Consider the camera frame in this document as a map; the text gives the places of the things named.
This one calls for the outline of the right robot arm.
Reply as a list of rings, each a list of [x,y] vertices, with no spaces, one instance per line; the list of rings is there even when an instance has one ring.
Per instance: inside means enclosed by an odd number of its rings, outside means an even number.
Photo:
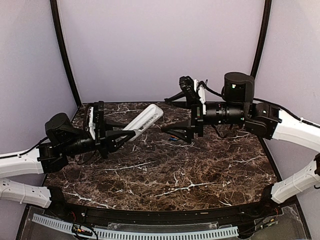
[[[254,97],[255,79],[241,72],[228,72],[219,94],[223,100],[206,101],[211,92],[207,83],[182,76],[181,92],[165,99],[167,105],[189,109],[189,120],[162,127],[162,132],[191,143],[195,136],[204,135],[204,126],[238,125],[248,133],[267,140],[286,141],[320,150],[320,126],[294,115],[286,108]]]

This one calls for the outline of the left black frame post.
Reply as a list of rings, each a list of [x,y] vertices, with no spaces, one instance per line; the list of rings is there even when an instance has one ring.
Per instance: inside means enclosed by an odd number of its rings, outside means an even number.
[[[76,82],[73,76],[71,64],[69,61],[69,56],[67,53],[66,43],[64,39],[64,34],[62,30],[62,24],[59,14],[59,8],[58,8],[58,1],[57,0],[50,0],[50,9],[51,9],[51,15],[55,30],[55,35],[59,47],[60,56],[62,59],[63,67],[65,70],[65,74],[68,80],[68,84],[74,99],[74,102],[76,104],[76,107],[79,108],[82,105],[82,101],[76,86]]]

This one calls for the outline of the white remote control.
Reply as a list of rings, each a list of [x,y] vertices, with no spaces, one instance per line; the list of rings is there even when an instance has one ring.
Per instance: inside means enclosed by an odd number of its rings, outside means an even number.
[[[134,131],[135,136],[129,142],[134,141],[149,127],[151,127],[164,114],[164,111],[155,104],[150,104],[138,116],[136,116],[123,130]]]

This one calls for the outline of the black frame post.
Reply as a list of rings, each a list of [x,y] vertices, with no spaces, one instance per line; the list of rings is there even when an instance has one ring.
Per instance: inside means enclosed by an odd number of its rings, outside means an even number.
[[[79,108],[82,105],[82,101],[76,86],[76,82],[73,76],[71,64],[69,61],[69,56],[67,53],[66,43],[64,39],[64,34],[62,30],[62,24],[59,14],[59,8],[58,8],[58,1],[57,0],[50,0],[50,9],[51,9],[51,15],[55,30],[55,35],[59,47],[60,56],[62,59],[63,67],[65,70],[65,74],[68,80],[68,84],[74,99],[74,102],[76,104],[76,107]]]
[[[272,0],[265,0],[261,26],[260,26],[260,31],[259,31],[258,41],[257,41],[257,47],[256,47],[252,68],[250,72],[250,75],[254,78],[257,77],[258,69],[260,66],[260,62],[261,62],[261,58],[264,50],[264,45],[265,45],[265,40],[266,40],[268,25],[269,25],[269,19],[271,14],[271,7],[272,7]]]

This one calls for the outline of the right black frame post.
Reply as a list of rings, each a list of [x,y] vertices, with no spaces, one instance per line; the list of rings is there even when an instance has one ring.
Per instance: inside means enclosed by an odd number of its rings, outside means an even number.
[[[250,75],[254,78],[257,77],[258,69],[260,66],[260,62],[261,62],[261,58],[264,50],[264,45],[265,45],[265,40],[266,40],[268,25],[269,25],[269,19],[271,14],[271,7],[272,7],[272,0],[265,0],[261,26],[260,26],[260,31],[259,31],[258,41],[257,41],[257,47],[256,47],[252,68],[250,72]]]

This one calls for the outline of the black front rail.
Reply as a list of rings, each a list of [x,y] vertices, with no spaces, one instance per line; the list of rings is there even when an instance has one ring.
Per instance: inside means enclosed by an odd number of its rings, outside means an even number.
[[[76,220],[90,226],[107,226],[110,223],[137,225],[179,225],[217,222],[224,224],[251,224],[255,219],[274,215],[270,204],[253,202],[236,206],[185,211],[133,211],[90,207],[65,203],[61,210],[57,207],[41,208],[45,215]]]

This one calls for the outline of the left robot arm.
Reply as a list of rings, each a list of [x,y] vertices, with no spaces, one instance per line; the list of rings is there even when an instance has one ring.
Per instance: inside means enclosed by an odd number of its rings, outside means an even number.
[[[11,177],[27,174],[48,174],[62,170],[69,158],[88,152],[99,152],[103,159],[116,152],[138,133],[136,121],[128,125],[107,123],[103,117],[90,117],[88,126],[73,127],[65,113],[58,113],[45,124],[46,137],[32,148],[1,155],[0,198],[51,208],[60,218],[67,218],[70,206],[58,187],[33,186],[12,181]]]

